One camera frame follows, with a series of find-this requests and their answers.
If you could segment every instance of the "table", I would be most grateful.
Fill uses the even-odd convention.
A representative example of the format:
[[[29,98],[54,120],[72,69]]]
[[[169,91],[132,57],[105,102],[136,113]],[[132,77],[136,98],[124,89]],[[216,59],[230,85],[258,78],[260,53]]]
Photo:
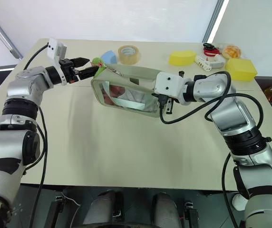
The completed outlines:
[[[40,39],[0,86],[0,114],[6,88],[23,69],[28,59],[47,43]],[[156,68],[169,73],[185,71],[185,76],[207,74],[196,63],[172,66],[167,58],[174,50],[202,52],[199,43],[123,42],[62,40],[68,47],[67,58],[92,59],[120,46],[138,47],[141,58],[136,66]],[[50,66],[46,53],[39,54],[30,67]],[[251,82],[233,81],[238,92],[257,98],[264,108],[261,132],[272,137],[272,107],[260,87]],[[258,120],[256,105],[245,101]],[[175,104],[174,119],[196,108]],[[223,162],[229,150],[214,124],[204,120],[203,109],[172,125],[158,118],[102,106],[90,87],[90,79],[61,86],[44,93],[41,105],[49,134],[49,155],[45,184],[122,186],[176,189],[220,190]],[[38,184],[43,162],[28,171],[22,183]],[[226,187],[236,190],[233,162],[226,172]]]

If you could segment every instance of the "tape roll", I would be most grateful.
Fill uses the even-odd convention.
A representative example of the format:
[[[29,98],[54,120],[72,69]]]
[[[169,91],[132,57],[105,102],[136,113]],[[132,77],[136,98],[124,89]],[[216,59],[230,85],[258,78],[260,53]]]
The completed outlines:
[[[119,61],[122,64],[132,65],[138,62],[138,48],[131,45],[125,45],[118,49]]]

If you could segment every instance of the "floor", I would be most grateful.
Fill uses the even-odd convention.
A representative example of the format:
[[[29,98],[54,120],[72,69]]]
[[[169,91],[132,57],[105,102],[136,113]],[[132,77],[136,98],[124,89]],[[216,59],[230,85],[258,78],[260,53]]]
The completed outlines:
[[[64,187],[63,192],[70,198],[81,204],[73,226],[82,225],[86,212],[93,199],[100,193],[111,189],[110,187]],[[137,189],[137,188],[112,188],[121,191],[124,195],[125,221],[150,224],[150,210],[152,198],[159,192],[166,192],[179,204],[182,199],[190,200],[194,208],[198,209],[200,228],[232,228],[232,222],[226,209],[223,195],[221,193],[204,195],[197,190],[176,190],[176,189]],[[8,228],[28,228],[33,201],[37,193],[36,187],[21,186],[17,195],[12,220]],[[56,196],[61,195],[56,190],[43,189],[37,207],[33,228],[42,228],[48,214],[49,206]],[[229,200],[234,193],[229,193]],[[68,228],[77,206],[69,202],[59,214],[56,227]],[[243,218],[243,211],[233,210],[238,223]]]

